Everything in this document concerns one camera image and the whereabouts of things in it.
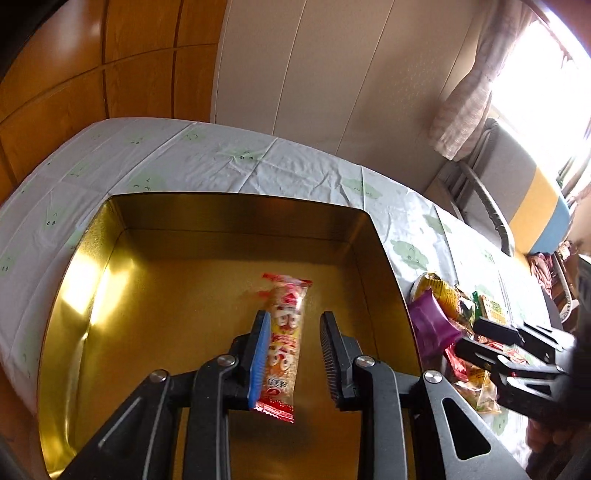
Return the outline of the grey yellow blue sofa chair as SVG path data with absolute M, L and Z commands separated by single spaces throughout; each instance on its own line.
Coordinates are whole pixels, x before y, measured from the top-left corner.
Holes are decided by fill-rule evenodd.
M 505 243 L 496 229 L 501 226 L 523 255 L 554 253 L 570 224 L 558 184 L 493 119 L 470 154 L 446 162 L 426 195 L 497 247 Z

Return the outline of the yellow green clipped snack bag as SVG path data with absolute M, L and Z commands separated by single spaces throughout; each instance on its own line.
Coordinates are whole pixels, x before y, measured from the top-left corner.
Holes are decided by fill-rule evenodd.
M 411 300 L 417 300 L 427 290 L 432 291 L 439 306 L 450 320 L 463 324 L 473 323 L 476 313 L 474 301 L 460 289 L 435 273 L 424 273 L 412 286 Z

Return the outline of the clear orange nut snack bag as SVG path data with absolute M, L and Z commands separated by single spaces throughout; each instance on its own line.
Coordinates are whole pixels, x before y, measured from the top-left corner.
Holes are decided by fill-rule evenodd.
M 479 414 L 501 413 L 497 403 L 497 387 L 491 381 L 488 371 L 469 367 L 466 379 L 456 381 L 454 387 Z

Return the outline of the wooden panel cabinet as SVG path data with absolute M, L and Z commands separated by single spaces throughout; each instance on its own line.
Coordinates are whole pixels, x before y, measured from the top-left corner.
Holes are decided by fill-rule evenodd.
M 1 80 L 1 197 L 92 123 L 208 120 L 227 5 L 65 2 Z

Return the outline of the white tablecloth green clouds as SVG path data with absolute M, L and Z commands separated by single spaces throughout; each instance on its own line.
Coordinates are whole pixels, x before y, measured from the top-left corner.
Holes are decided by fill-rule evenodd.
M 518 261 L 371 169 L 242 129 L 110 119 L 55 150 L 1 209 L 2 363 L 37 422 L 44 335 L 69 262 L 104 202 L 139 193 L 250 194 L 362 210 L 377 221 L 406 309 L 414 282 L 435 273 L 496 301 L 516 324 L 549 322 L 540 286 Z

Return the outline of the pink plaid curtain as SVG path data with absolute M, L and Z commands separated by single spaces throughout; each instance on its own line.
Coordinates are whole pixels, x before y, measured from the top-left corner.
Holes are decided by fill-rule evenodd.
M 510 49 L 534 21 L 547 27 L 567 51 L 577 37 L 567 23 L 542 1 L 498 1 L 480 34 L 471 70 L 441 104 L 428 132 L 433 149 L 450 161 L 470 153 L 491 107 L 493 84 Z

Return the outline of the long red puffed-rice snack bar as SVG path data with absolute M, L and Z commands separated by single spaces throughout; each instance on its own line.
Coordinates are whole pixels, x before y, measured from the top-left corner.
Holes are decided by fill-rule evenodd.
M 270 313 L 270 344 L 262 391 L 254 409 L 277 420 L 294 423 L 294 390 L 304 331 L 304 309 L 311 280 L 264 273 Z

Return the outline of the green white cracker pack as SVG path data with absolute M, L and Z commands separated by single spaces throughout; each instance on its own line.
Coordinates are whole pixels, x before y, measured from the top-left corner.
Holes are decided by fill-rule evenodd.
M 478 291 L 473 292 L 473 301 L 475 303 L 475 318 L 493 321 L 502 326 L 508 326 L 502 307 L 499 303 L 489 299 L 486 295 Z

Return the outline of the gold metal tin box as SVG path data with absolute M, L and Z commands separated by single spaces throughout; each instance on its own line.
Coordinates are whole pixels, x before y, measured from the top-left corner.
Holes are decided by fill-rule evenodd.
M 44 335 L 37 418 L 59 475 L 153 370 L 178 374 L 228 350 L 266 304 L 270 275 L 311 281 L 294 423 L 230 417 L 236 479 L 353 479 L 361 417 L 329 396 L 318 320 L 335 314 L 363 352 L 421 371 L 401 288 L 362 210 L 250 194 L 139 193 L 102 204 Z

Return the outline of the purple snack packet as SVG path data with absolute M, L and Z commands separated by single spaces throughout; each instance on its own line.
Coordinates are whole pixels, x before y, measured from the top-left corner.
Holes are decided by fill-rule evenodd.
M 462 332 L 450 322 L 431 289 L 410 304 L 409 314 L 422 359 L 443 354 L 462 337 Z

